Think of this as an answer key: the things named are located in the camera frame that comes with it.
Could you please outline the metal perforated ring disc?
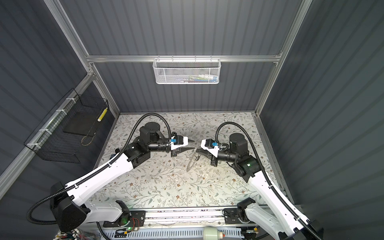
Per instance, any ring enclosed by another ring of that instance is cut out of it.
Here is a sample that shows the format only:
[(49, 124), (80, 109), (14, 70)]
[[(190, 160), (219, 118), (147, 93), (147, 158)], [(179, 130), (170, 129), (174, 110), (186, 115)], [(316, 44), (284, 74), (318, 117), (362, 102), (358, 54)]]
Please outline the metal perforated ring disc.
[(187, 172), (189, 172), (194, 167), (194, 165), (199, 159), (200, 159), (200, 155), (197, 153), (197, 151), (194, 151), (187, 165)]

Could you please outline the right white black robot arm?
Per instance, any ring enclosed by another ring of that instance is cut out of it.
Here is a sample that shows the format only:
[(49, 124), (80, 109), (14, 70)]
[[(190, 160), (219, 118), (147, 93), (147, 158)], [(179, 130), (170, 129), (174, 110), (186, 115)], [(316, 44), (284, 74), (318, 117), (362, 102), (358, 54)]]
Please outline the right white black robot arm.
[(324, 228), (303, 214), (272, 182), (247, 131), (234, 122), (224, 122), (214, 139), (203, 139), (197, 152), (211, 159), (212, 166), (226, 162), (251, 185), (270, 208), (268, 213), (252, 198), (237, 204), (238, 219), (253, 222), (275, 240), (322, 240)]

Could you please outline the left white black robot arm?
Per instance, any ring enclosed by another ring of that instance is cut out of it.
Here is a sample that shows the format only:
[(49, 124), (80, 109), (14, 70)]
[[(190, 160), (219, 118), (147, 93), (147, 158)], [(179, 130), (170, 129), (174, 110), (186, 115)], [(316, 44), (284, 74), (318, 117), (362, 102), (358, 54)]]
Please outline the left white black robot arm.
[(145, 114), (135, 123), (126, 143), (113, 158), (74, 181), (53, 185), (49, 196), (30, 207), (26, 219), (34, 225), (57, 225), (61, 232), (93, 222), (122, 221), (128, 224), (131, 213), (123, 201), (93, 204), (90, 197), (149, 160), (152, 152), (175, 157), (190, 150), (188, 145), (192, 142), (188, 137), (172, 132), (160, 114)]

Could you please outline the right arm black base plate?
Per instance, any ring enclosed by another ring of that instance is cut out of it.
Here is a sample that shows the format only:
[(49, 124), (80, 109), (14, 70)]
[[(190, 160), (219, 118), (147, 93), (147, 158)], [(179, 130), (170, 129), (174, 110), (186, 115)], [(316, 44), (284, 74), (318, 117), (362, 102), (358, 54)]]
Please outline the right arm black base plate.
[(234, 224), (255, 224), (254, 222), (250, 220), (242, 220), (239, 217), (239, 213), (237, 208), (224, 208), (222, 210), (222, 215), (224, 216), (225, 223), (227, 225), (234, 225)]

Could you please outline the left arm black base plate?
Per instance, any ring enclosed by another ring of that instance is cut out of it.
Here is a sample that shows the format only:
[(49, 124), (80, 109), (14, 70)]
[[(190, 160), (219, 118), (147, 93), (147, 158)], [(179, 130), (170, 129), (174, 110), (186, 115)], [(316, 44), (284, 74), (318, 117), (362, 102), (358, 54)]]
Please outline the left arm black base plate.
[(144, 226), (146, 211), (130, 211), (123, 213), (115, 222), (103, 222), (104, 228), (139, 228)]

